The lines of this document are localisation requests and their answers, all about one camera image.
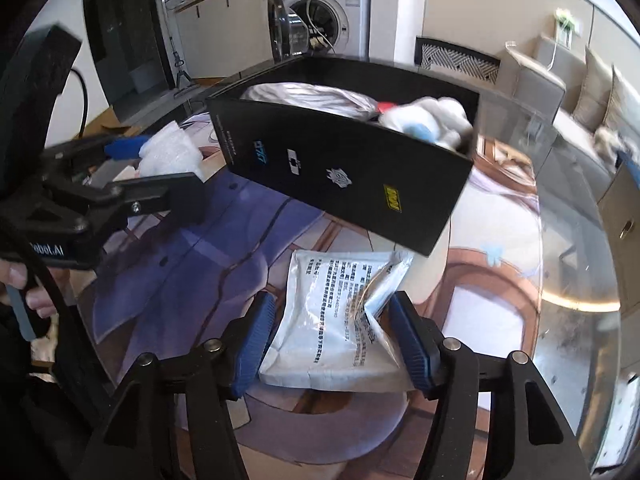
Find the anime illustration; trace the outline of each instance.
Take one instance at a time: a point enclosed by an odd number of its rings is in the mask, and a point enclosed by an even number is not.
[[[206,124],[195,135],[206,134]],[[79,306],[98,357],[119,381],[142,352],[168,358],[219,336],[267,290],[284,308],[296,249],[389,251],[395,244],[274,190],[234,175],[212,149],[201,225],[171,214],[130,221],[105,245],[108,257]],[[542,238],[528,159],[478,140],[476,163],[429,258],[416,254],[400,285],[419,314],[476,352],[535,350]],[[419,392],[321,392],[261,384],[229,403],[252,480],[405,480],[420,461],[436,401]],[[479,479],[490,394],[480,394],[468,478]],[[178,406],[178,448],[189,440]]]

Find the blue logo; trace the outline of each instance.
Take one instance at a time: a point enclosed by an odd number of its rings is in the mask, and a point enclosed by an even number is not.
[[[254,141],[254,148],[255,148],[255,156],[258,157],[258,160],[263,163],[266,164],[267,163],[267,152],[264,151],[264,144],[262,143],[261,140],[255,140]]]

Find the printed logo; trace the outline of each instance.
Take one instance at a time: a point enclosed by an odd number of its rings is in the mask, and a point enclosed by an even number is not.
[[[287,156],[289,157],[289,169],[294,175],[300,174],[300,161],[298,155],[293,150],[287,150]]]
[[[261,140],[255,140],[254,141],[254,148],[255,148],[255,156],[258,157],[258,160],[263,163],[266,164],[267,163],[267,152],[264,150],[264,144],[262,143]]]
[[[326,170],[327,178],[337,184],[341,188],[347,187],[349,184],[353,184],[353,182],[349,179],[346,173],[343,170]]]
[[[49,244],[31,244],[33,250],[41,256],[64,256],[65,251],[59,245],[51,246]]]
[[[402,212],[400,207],[400,194],[395,187],[387,186],[385,184],[386,205],[393,211]]]

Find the light strip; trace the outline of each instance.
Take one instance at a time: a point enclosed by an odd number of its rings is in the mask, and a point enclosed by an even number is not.
[[[564,296],[557,296],[546,290],[542,291],[542,299],[558,306],[579,310],[580,312],[617,312],[620,310],[619,301],[611,301],[610,303],[587,303]]]

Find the yellow logo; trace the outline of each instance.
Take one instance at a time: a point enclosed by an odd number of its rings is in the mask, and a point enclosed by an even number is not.
[[[398,190],[385,184],[385,194],[386,205],[389,206],[389,209],[393,209],[394,211],[401,213],[402,208],[400,207],[400,194],[398,193]]]

